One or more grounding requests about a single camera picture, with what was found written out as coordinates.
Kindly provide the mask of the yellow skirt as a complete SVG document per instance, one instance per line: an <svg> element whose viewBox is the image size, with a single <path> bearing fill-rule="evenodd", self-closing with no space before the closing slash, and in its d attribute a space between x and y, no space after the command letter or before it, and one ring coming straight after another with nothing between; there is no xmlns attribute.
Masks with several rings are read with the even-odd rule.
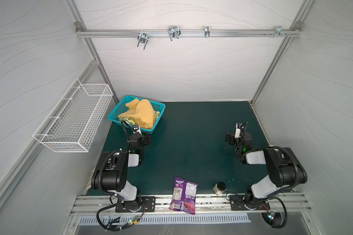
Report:
<svg viewBox="0 0 353 235"><path fill-rule="evenodd" d="M156 122L156 112L147 99L134 99L126 103L128 111L120 114L118 118L133 118L141 128L152 129Z"/></svg>

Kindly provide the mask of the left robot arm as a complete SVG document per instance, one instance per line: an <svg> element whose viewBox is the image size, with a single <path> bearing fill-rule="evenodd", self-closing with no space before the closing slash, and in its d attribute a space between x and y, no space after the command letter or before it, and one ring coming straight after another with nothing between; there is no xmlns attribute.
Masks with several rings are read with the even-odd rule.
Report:
<svg viewBox="0 0 353 235"><path fill-rule="evenodd" d="M150 134L132 134L129 137L128 150L112 151L97 165L91 179L91 188L104 195L114 196L122 203L141 204L141 194L137 187L127 180L127 173L130 167L142 164L144 147L150 143Z"/></svg>

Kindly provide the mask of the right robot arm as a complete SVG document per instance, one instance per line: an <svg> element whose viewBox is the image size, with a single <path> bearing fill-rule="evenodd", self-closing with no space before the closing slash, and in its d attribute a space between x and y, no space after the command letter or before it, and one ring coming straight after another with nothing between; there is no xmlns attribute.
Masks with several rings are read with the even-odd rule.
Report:
<svg viewBox="0 0 353 235"><path fill-rule="evenodd" d="M307 182L307 173L288 147L269 146L252 150L250 134L226 133L225 142L235 146L234 155L243 164L264 165L267 175L247 188L243 203L251 210L279 193Z"/></svg>

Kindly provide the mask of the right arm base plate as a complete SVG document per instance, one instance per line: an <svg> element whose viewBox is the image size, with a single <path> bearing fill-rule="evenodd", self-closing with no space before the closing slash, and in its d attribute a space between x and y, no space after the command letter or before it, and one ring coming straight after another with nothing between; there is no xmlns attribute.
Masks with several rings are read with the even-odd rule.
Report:
<svg viewBox="0 0 353 235"><path fill-rule="evenodd" d="M267 199L258 199L244 194L232 194L228 197L232 211L266 211L270 209Z"/></svg>

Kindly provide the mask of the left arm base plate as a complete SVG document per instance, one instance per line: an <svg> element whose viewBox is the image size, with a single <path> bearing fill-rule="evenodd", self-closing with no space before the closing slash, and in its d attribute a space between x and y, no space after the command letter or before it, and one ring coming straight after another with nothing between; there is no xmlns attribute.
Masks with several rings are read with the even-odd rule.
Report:
<svg viewBox="0 0 353 235"><path fill-rule="evenodd" d="M141 196L134 201L120 202L116 207L115 212L154 212L156 205L155 196Z"/></svg>

